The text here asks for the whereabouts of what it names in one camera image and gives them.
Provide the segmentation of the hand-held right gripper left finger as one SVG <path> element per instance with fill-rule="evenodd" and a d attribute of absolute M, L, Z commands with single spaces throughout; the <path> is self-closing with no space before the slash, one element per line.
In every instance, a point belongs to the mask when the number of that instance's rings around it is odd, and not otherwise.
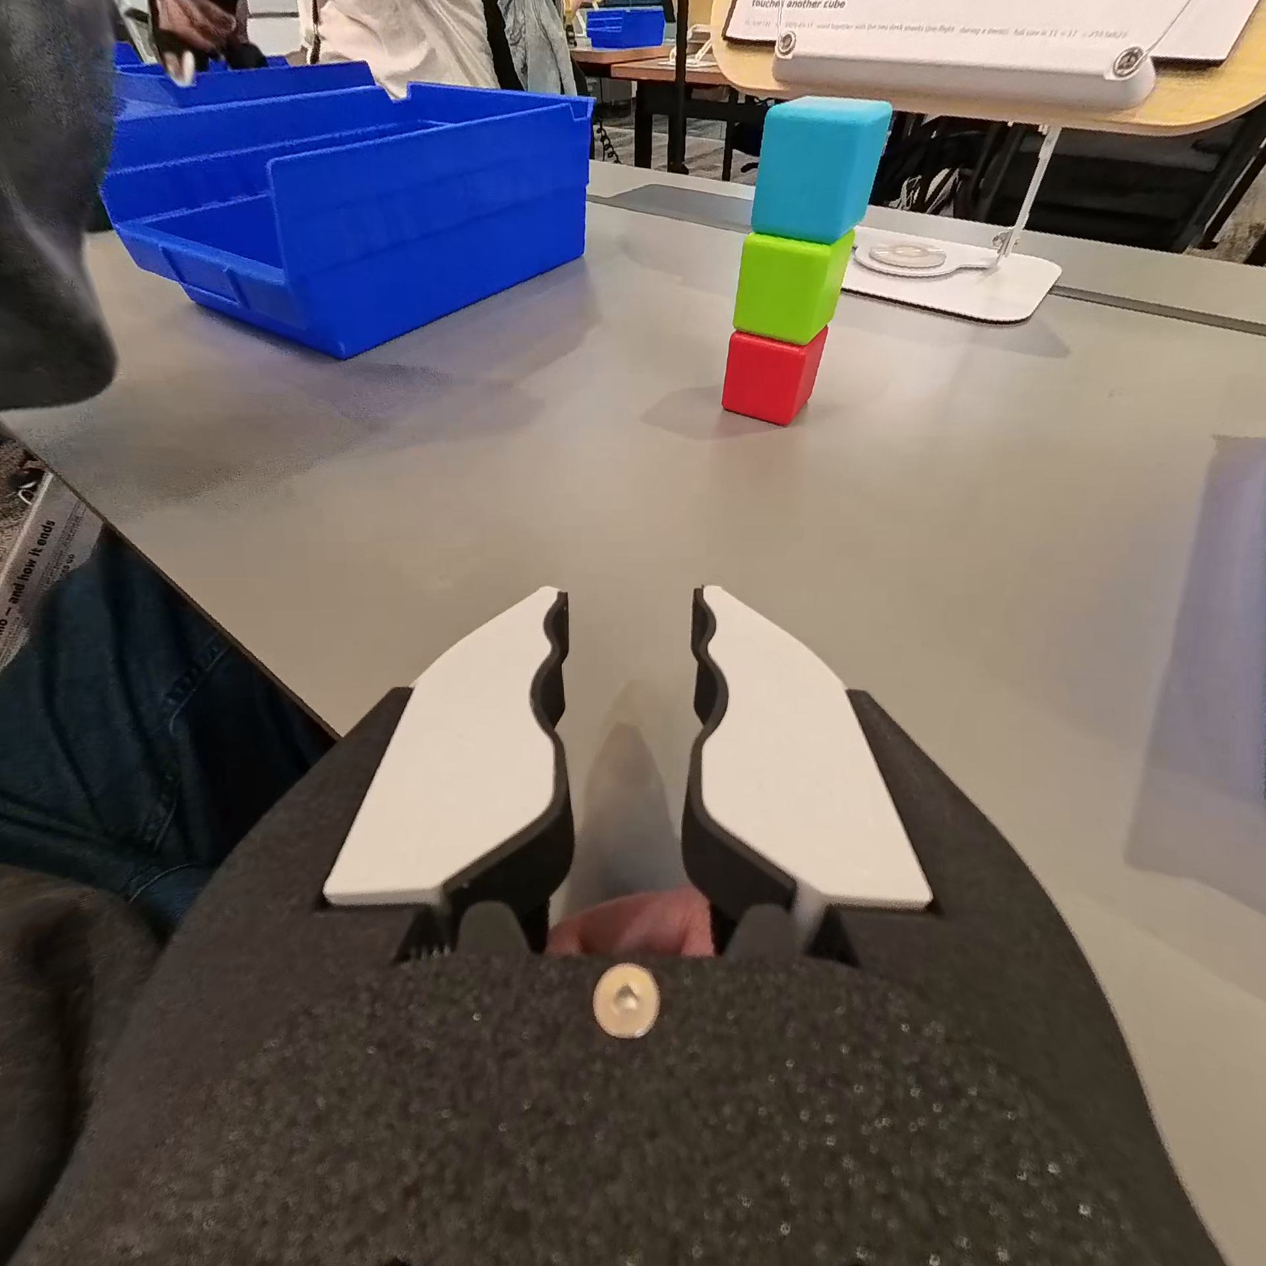
<path fill-rule="evenodd" d="M 568 600 L 539 586 L 435 656 L 323 879 L 332 906 L 546 906 L 573 856 L 561 669 Z"/>

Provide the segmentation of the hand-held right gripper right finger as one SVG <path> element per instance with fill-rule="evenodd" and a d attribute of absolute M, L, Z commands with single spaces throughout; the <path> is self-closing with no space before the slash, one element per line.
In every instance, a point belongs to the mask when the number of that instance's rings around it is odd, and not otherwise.
<path fill-rule="evenodd" d="M 933 913 L 933 888 L 842 677 L 721 586 L 690 593 L 680 846 L 721 940 L 780 909 L 808 949 L 839 909 Z"/>

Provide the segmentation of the red cube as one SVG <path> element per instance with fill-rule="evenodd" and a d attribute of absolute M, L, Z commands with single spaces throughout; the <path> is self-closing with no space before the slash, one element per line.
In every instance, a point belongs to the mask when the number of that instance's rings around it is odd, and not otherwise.
<path fill-rule="evenodd" d="M 827 344 L 821 326 L 808 344 L 730 333 L 721 374 L 721 410 L 788 425 L 808 403 Z"/>

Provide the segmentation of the green cube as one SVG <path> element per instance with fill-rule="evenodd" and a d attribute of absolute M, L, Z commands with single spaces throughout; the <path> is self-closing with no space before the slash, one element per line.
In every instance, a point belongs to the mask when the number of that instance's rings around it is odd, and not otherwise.
<path fill-rule="evenodd" d="M 741 238 L 734 329 L 809 344 L 832 319 L 852 229 L 829 243 L 750 229 Z"/>

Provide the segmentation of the blue plastic bin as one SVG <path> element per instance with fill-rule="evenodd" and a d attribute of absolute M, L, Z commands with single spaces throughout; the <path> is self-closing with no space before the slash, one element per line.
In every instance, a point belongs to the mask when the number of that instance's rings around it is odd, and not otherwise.
<path fill-rule="evenodd" d="M 582 256 L 590 100 L 378 84 L 122 120 L 101 206 L 232 320 L 351 359 Z"/>
<path fill-rule="evenodd" d="M 286 66 L 279 57 L 256 70 L 232 70 L 212 63 L 182 88 L 161 66 L 141 63 L 131 41 L 115 40 L 115 114 L 161 114 L 268 97 L 293 97 L 341 88 L 373 88 L 363 63 Z"/>

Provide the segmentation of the light blue cube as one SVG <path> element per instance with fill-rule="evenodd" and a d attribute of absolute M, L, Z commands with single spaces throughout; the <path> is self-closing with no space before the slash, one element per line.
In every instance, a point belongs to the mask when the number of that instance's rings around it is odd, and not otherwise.
<path fill-rule="evenodd" d="M 871 201 L 892 107 L 875 100 L 800 97 L 765 114 L 750 229 L 832 243 Z"/>

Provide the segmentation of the person's left forearm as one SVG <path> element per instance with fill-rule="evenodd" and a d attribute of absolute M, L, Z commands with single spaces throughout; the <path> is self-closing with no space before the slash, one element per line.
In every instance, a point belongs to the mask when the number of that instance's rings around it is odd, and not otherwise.
<path fill-rule="evenodd" d="M 84 235 L 112 140 L 112 7 L 0 6 L 0 407 L 98 394 L 115 373 Z"/>

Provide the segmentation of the grey desk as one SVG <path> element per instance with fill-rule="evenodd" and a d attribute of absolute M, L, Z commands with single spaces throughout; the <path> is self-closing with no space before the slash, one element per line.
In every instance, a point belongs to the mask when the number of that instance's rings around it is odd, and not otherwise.
<path fill-rule="evenodd" d="M 842 296 L 788 428 L 718 410 L 745 186 L 593 165 L 580 260 L 332 361 L 93 235 L 118 369 L 9 413 L 332 730 L 572 593 L 578 808 L 680 822 L 687 602 L 871 691 L 1061 903 L 1229 1263 L 1263 1263 L 1263 269 L 1034 233 L 1021 324 Z"/>

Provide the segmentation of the person's blue jeans leg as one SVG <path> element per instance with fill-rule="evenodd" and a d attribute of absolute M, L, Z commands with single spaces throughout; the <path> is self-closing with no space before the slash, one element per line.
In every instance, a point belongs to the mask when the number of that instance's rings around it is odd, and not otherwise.
<path fill-rule="evenodd" d="M 110 892 L 168 939 L 332 743 L 105 528 L 0 677 L 0 858 Z"/>

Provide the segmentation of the newspaper sheet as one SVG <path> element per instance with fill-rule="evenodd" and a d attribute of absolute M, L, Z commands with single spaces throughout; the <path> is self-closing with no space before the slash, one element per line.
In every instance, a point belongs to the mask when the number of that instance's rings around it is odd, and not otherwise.
<path fill-rule="evenodd" d="M 83 565 L 101 516 L 54 471 L 41 471 L 0 569 L 0 666 L 23 649 L 41 598 Z"/>

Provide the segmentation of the wooden side table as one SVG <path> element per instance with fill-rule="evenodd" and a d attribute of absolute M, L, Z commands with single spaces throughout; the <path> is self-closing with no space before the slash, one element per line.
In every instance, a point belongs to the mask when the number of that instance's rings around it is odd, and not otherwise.
<path fill-rule="evenodd" d="M 686 130 L 687 120 L 714 120 L 734 127 L 741 94 L 724 74 L 704 63 L 676 66 L 669 46 L 657 47 L 572 47 L 573 66 L 590 81 L 630 84 L 630 165 L 650 168 L 653 158 L 653 120 L 666 120 L 666 165 L 673 172 L 687 172 Z"/>

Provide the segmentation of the grey jacket on chair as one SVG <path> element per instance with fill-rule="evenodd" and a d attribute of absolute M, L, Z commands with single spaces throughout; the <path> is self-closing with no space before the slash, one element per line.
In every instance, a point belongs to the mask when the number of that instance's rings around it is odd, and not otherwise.
<path fill-rule="evenodd" d="M 561 0 L 487 0 L 487 36 L 497 84 L 531 94 L 586 94 L 572 63 Z"/>

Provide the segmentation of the printed instruction sheet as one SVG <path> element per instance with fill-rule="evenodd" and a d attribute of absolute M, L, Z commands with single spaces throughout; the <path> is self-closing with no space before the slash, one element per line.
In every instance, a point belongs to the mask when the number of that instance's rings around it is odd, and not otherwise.
<path fill-rule="evenodd" d="M 735 0 L 721 36 L 780 57 L 1107 74 L 1223 63 L 1256 2 L 1235 0 Z"/>

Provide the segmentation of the small blue bin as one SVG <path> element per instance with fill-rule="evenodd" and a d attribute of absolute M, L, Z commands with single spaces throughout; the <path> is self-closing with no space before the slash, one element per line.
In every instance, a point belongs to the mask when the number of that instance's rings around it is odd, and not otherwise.
<path fill-rule="evenodd" d="M 586 7 L 586 40 L 593 51 L 635 51 L 666 41 L 660 6 Z"/>

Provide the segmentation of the wooden board document stand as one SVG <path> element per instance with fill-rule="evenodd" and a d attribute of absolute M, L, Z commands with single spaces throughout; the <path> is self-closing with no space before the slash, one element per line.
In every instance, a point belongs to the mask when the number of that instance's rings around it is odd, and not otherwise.
<path fill-rule="evenodd" d="M 1040 127 L 1016 223 L 993 243 L 858 228 L 844 289 L 979 324 L 1021 324 L 1051 293 L 1054 260 L 1017 252 L 1061 130 L 1186 137 L 1263 105 L 1263 2 L 1223 63 L 1149 57 L 1107 74 L 1073 68 L 896 66 L 780 57 L 721 36 L 730 2 L 714 2 L 718 70 L 750 97 L 866 97 L 920 117 L 969 117 Z"/>

